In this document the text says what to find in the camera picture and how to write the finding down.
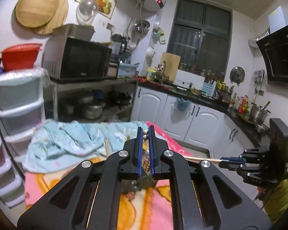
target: round wooden board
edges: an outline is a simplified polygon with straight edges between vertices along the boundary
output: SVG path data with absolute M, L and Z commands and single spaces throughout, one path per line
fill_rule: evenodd
M 54 17 L 58 6 L 59 0 L 19 0 L 15 15 L 25 27 L 40 27 Z
M 68 0 L 59 0 L 58 9 L 54 17 L 47 24 L 32 28 L 32 30 L 39 35 L 52 34 L 52 30 L 56 27 L 60 27 L 64 24 L 68 14 Z

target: black countertop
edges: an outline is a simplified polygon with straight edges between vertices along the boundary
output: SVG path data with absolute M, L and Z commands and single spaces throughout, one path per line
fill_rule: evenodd
M 195 96 L 192 94 L 186 95 L 184 93 L 173 90 L 168 91 L 165 90 L 162 86 L 151 82 L 139 83 L 139 86 L 166 93 L 174 97 L 190 100 L 191 102 L 194 102 L 196 104 L 203 105 L 222 112 L 226 114 L 244 132 L 244 134 L 249 138 L 255 148 L 258 148 L 260 146 L 268 146 L 270 144 L 270 137 L 267 133 L 259 134 L 258 132 L 256 132 L 254 125 L 245 122 L 237 115 L 237 111 L 235 109 L 228 108 L 215 100 L 207 99 L 201 96 Z

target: wooden cutting board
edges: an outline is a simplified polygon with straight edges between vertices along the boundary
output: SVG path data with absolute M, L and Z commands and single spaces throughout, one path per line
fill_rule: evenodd
M 40 27 L 54 17 L 58 6 L 59 0 L 19 0 L 15 15 L 25 27 Z
M 68 14 L 68 1 L 59 0 L 58 9 L 54 17 L 50 20 L 50 22 L 41 27 L 32 28 L 32 30 L 39 35 L 52 34 L 52 30 L 54 28 L 60 27 L 64 24 L 67 14 Z
M 180 63 L 180 56 L 172 54 L 172 53 L 163 53 L 161 60 L 160 60 L 160 64 L 163 61 L 166 62 L 165 72 L 164 72 L 165 76 L 169 78 L 169 81 L 174 82 L 177 69 Z

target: light blue towel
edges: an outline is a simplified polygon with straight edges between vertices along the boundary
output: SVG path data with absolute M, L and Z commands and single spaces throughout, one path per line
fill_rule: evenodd
M 136 138 L 139 126 L 148 129 L 142 121 L 60 123 L 46 120 L 33 135 L 22 166 L 33 173 L 51 173 L 75 166 L 84 159 L 106 156 L 105 139 L 109 140 L 110 152 L 117 152 L 123 149 L 127 136 Z

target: window pane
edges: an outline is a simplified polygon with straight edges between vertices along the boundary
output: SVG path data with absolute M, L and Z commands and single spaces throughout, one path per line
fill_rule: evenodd
M 207 6 L 204 28 L 222 35 L 229 35 L 230 13 L 219 8 Z
M 198 56 L 198 69 L 211 70 L 217 76 L 225 73 L 227 55 L 228 40 L 205 32 Z
M 201 3 L 180 0 L 176 23 L 201 28 L 203 22 L 204 5 Z
M 186 64 L 185 71 L 190 71 L 195 64 L 200 31 L 175 25 L 172 30 L 168 53 L 181 57 L 180 62 Z

